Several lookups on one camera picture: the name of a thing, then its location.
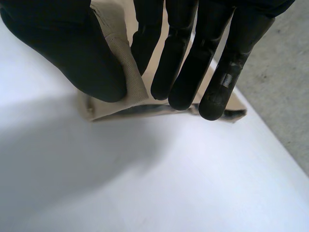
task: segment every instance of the folded cloth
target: folded cloth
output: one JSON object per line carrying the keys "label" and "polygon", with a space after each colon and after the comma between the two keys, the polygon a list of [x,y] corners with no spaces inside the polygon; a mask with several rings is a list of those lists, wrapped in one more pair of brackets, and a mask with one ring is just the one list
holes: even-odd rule
{"label": "folded cloth", "polygon": [[[213,67],[210,67],[207,71],[191,107],[186,111],[174,110],[169,106],[168,100],[155,100],[150,93],[152,79],[158,67],[164,40],[168,35],[166,12],[164,12],[161,38],[154,50],[146,72],[141,78],[127,40],[127,34],[131,39],[137,28],[133,0],[105,0],[105,2],[101,1],[100,3],[93,2],[91,8],[98,18],[102,32],[111,51],[123,65],[127,82],[127,96],[119,102],[107,103],[89,97],[79,91],[78,107],[82,116],[89,121],[97,121],[132,116],[156,116],[184,112],[198,115],[198,104],[213,75]],[[191,46],[192,43],[188,46],[186,56]],[[239,101],[235,94],[232,94],[221,119],[236,121],[245,115],[246,107]]]}

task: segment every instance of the gray concrete floor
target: gray concrete floor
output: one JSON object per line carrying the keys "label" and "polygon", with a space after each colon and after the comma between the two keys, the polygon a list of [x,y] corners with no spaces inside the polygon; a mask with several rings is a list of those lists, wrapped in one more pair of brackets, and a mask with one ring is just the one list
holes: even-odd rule
{"label": "gray concrete floor", "polygon": [[252,51],[237,86],[309,175],[308,0],[296,0],[277,17]]}

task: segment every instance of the white table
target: white table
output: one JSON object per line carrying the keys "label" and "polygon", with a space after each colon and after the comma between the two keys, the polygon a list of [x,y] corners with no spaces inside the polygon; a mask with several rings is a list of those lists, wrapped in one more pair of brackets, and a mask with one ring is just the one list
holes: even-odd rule
{"label": "white table", "polygon": [[309,232],[309,180],[248,105],[237,122],[90,124],[0,20],[0,232]]}

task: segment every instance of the black object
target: black object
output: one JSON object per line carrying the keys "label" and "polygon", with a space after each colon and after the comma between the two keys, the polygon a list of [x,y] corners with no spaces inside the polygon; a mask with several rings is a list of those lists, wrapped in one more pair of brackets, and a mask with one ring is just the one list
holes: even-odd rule
{"label": "black object", "polygon": [[[166,0],[169,36],[151,87],[155,99],[169,99],[176,110],[190,107],[232,14],[231,29],[218,67],[199,105],[201,116],[216,120],[224,112],[231,92],[253,46],[294,0]],[[141,74],[147,68],[159,33],[141,33],[142,28],[162,25],[162,0],[134,0],[139,25],[138,39],[131,47]],[[198,3],[196,36],[179,72],[190,38]]]}
{"label": "black object", "polygon": [[105,102],[126,95],[90,0],[1,0],[1,17],[21,41],[58,67],[80,91]]}

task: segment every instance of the black glove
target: black glove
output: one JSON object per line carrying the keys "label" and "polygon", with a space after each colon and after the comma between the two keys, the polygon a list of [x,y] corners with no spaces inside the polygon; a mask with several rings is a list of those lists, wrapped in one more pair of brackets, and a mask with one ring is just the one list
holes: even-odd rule
{"label": "black glove", "polygon": [[1,17],[21,41],[53,63],[80,91],[105,102],[126,95],[91,0],[0,0]]}
{"label": "black glove", "polygon": [[[132,54],[141,74],[161,34],[163,0],[134,0],[139,29]],[[218,67],[199,105],[201,116],[218,119],[224,112],[254,45],[294,0],[166,0],[169,36],[151,87],[158,100],[169,99],[176,110],[187,109],[202,82],[224,29],[229,36]],[[197,10],[196,36],[179,73]]]}

